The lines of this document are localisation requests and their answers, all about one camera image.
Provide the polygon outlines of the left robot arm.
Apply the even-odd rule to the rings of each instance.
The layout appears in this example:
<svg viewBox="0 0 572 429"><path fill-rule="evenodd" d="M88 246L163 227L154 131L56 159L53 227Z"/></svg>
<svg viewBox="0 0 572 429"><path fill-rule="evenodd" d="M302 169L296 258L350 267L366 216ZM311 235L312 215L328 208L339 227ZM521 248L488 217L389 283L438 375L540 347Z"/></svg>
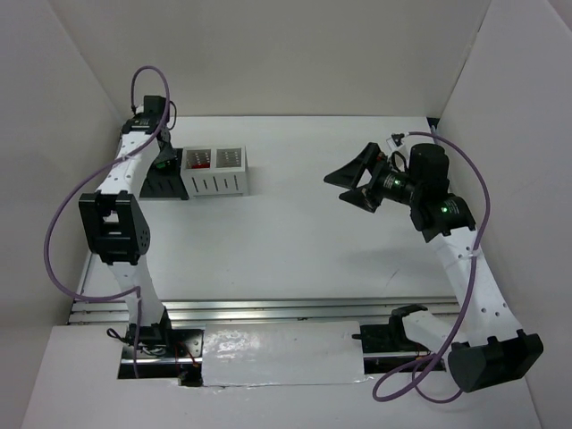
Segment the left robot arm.
<svg viewBox="0 0 572 429"><path fill-rule="evenodd" d="M147 265L151 232L139 193L152 163L170 146L169 103L145 96L122 126L114 166L93 193L79 200L88 247L120 288L129 312L127 344L148 351L172 346L172 324Z"/></svg>

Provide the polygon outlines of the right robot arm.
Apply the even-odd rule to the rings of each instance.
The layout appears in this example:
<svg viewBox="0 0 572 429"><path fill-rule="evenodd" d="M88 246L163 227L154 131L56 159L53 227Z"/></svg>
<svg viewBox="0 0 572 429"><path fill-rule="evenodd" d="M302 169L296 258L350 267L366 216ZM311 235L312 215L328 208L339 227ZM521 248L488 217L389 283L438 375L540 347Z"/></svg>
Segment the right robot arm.
<svg viewBox="0 0 572 429"><path fill-rule="evenodd" d="M509 309L481 250L485 225L476 223L467 202L450 192L450 159L434 143L415 144L407 156L385 154L370 142L349 163L327 174L324 182L342 188L340 200L373 213L385 200L407 206L442 264L460 305L448 325L422 305L391 313L391 339L414 342L427 356L405 365L412 380L379 402L397 399L418 387L438 364L444 365L462 393L523 378L543 353L536 333L528 334Z"/></svg>

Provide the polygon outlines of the black slotted container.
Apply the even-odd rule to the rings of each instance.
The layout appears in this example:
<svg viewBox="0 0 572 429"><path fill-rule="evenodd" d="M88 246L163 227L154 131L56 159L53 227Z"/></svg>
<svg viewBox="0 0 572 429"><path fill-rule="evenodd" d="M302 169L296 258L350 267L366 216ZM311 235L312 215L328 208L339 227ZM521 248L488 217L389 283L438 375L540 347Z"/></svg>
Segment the black slotted container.
<svg viewBox="0 0 572 429"><path fill-rule="evenodd" d="M156 169L153 162L149 167L147 177L139 193L140 198L189 199L189 194L181 178L182 149L176 149L178 152L176 165L171 168Z"/></svg>

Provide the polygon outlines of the white slotted container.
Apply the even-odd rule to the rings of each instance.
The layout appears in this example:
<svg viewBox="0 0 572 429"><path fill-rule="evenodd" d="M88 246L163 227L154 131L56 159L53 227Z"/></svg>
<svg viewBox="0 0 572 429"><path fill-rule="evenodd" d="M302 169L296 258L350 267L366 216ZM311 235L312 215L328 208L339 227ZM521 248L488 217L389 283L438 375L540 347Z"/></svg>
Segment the white slotted container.
<svg viewBox="0 0 572 429"><path fill-rule="evenodd" d="M190 170L187 162L209 162L210 168ZM181 178L191 198L247 196L247 150L244 146L184 147Z"/></svg>

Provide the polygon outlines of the white foil cover panel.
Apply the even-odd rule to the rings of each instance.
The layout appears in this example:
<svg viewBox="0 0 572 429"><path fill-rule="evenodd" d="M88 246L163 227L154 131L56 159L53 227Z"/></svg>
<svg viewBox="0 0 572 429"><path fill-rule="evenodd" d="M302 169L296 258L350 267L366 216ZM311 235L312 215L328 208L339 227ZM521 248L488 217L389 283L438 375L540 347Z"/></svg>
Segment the white foil cover panel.
<svg viewBox="0 0 572 429"><path fill-rule="evenodd" d="M362 383L355 321L210 324L202 352L203 384L258 387Z"/></svg>

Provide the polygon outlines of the aluminium rail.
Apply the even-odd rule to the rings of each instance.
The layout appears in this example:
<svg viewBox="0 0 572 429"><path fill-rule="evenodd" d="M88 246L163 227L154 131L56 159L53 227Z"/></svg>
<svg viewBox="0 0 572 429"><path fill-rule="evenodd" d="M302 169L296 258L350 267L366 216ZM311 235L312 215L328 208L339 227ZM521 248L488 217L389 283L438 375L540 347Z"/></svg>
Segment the aluminium rail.
<svg viewBox="0 0 572 429"><path fill-rule="evenodd" d="M452 297L389 299L273 299L167 301L164 306L177 326L204 323L270 323L281 321L381 320L410 304L427 307L437 316L453 316L459 305Z"/></svg>

